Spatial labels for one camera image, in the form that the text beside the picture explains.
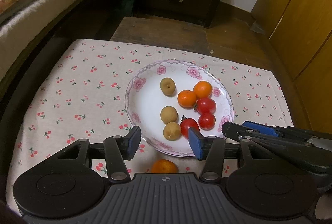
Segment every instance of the small orange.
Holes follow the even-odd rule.
[[[190,90],[183,90],[178,94],[178,102],[183,108],[191,108],[197,100],[196,94]]]
[[[166,159],[157,160],[151,169],[152,174],[177,174],[178,172],[178,167]]]
[[[207,81],[199,81],[194,86],[194,93],[198,98],[209,97],[212,93],[212,85]]]

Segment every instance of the tablecloth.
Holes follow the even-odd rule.
[[[235,123],[293,126],[282,89],[270,71],[180,50],[78,39],[54,66],[25,114],[7,180],[9,207],[18,212],[12,195],[17,177],[68,144],[80,138],[100,143],[109,136],[126,135],[132,127],[124,102],[129,81],[144,66],[168,59],[194,63],[220,79],[232,99]],[[199,174],[204,165],[162,154],[143,139],[134,159],[125,163],[133,177],[150,172],[157,159],[171,160],[179,172]],[[94,160],[92,168],[107,176],[104,160]],[[236,160],[225,160],[223,176],[235,169]]]

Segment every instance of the brown round fruit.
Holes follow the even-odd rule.
[[[170,122],[164,127],[163,134],[165,139],[177,140],[181,137],[181,127],[175,122]]]
[[[160,89],[164,95],[170,96],[175,91],[175,82],[171,78],[163,78],[160,82]]]
[[[176,122],[178,119],[178,112],[171,106],[166,106],[160,112],[160,118],[165,123]]]

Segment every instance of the cherry tomato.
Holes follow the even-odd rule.
[[[198,124],[204,130],[210,130],[215,125],[215,116],[211,113],[203,113],[198,118]]]
[[[199,100],[197,100],[197,103],[195,105],[195,110],[197,110],[199,114],[208,112],[213,114],[216,108],[217,105],[215,104],[215,102],[208,97],[200,98]]]
[[[181,134],[188,139],[188,129],[190,128],[196,128],[198,131],[200,131],[200,127],[198,126],[197,122],[192,118],[186,118],[184,115],[181,119]]]

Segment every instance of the floral plate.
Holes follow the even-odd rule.
[[[164,95],[160,89],[160,81],[166,77],[171,78],[176,85],[171,96]],[[176,141],[164,138],[165,124],[160,118],[160,112],[165,106],[172,106],[179,114],[177,123],[181,122],[183,115],[198,121],[200,115],[193,109],[182,108],[178,104],[177,95],[182,90],[192,90],[200,80],[212,85],[211,98],[217,105],[214,128],[209,131],[201,129],[200,132],[205,137],[223,137],[221,126],[224,122],[234,121],[234,109],[227,90],[210,72],[183,61],[159,61],[142,68],[129,82],[125,96],[129,120],[133,126],[140,126],[143,139],[158,151],[180,157],[194,156],[186,138],[181,137]]]

